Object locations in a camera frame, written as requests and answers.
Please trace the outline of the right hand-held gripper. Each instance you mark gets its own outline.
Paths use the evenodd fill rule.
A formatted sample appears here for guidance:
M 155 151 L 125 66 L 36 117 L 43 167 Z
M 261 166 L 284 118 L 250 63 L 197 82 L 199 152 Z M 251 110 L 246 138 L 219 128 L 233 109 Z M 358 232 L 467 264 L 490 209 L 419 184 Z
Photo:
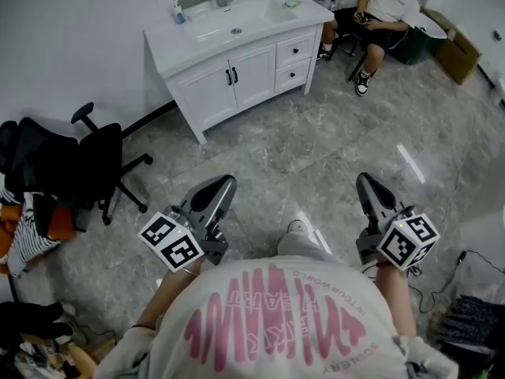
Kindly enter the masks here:
M 396 268 L 407 270 L 418 265 L 440 239 L 428 216 L 406 207 L 400 194 L 371 173 L 357 176 L 356 188 L 362 211 L 368 219 L 357 239 L 361 263 L 368 264 L 380 254 Z M 373 212 L 381 212 L 373 218 Z M 389 216 L 385 212 L 394 212 Z

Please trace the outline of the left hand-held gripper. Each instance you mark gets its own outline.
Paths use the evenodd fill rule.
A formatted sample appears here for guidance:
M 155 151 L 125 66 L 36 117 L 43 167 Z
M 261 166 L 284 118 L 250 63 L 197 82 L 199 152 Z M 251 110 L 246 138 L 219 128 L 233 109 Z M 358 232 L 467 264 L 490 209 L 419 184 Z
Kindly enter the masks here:
M 157 212 L 138 237 L 172 272 L 202 257 L 218 265 L 229 246 L 219 223 L 236 190 L 237 181 L 230 174 L 210 178 L 190 189 L 168 215 Z

